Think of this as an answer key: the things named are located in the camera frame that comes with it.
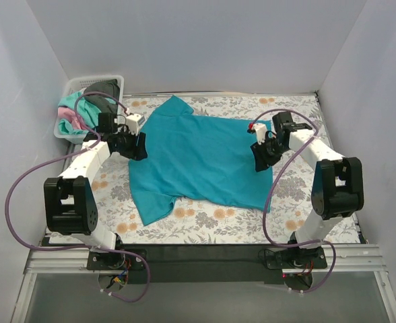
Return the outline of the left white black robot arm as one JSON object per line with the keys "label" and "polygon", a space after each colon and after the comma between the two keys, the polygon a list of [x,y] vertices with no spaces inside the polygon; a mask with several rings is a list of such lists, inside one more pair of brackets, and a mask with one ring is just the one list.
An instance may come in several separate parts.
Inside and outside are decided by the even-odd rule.
{"label": "left white black robot arm", "polygon": [[121,268],[126,260],[120,247],[119,235],[98,222],[98,209],[92,192],[92,182],[102,164],[112,155],[135,161],[147,158],[145,133],[141,128],[145,117],[130,114],[124,124],[117,124],[118,116],[99,115],[97,133],[88,133],[83,153],[57,178],[44,182],[46,223],[51,232],[71,236],[95,250],[93,260],[104,268]]}

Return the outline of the teal t shirt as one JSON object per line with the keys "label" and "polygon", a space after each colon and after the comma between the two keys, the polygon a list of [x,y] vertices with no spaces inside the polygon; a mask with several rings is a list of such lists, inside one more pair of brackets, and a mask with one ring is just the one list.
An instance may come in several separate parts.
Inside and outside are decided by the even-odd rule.
{"label": "teal t shirt", "polygon": [[129,162],[130,192],[144,225],[171,214],[176,199],[263,210],[271,169],[256,172],[248,120],[199,116],[173,96],[145,122],[147,158]]}

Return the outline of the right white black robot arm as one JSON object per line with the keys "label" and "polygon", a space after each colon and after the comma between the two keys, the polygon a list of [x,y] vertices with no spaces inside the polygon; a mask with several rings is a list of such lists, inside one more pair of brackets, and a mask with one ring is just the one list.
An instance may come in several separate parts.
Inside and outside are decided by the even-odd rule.
{"label": "right white black robot arm", "polygon": [[364,206],[362,163],[357,157],[345,157],[319,139],[319,129],[308,118],[298,123],[295,112],[273,109],[272,130],[258,120],[248,132],[256,136],[251,145],[256,172],[274,166],[287,151],[300,156],[313,170],[310,194],[311,211],[304,224],[286,243],[269,240],[261,252],[269,269],[298,268],[310,271],[327,266],[322,246],[330,231],[343,219]]}

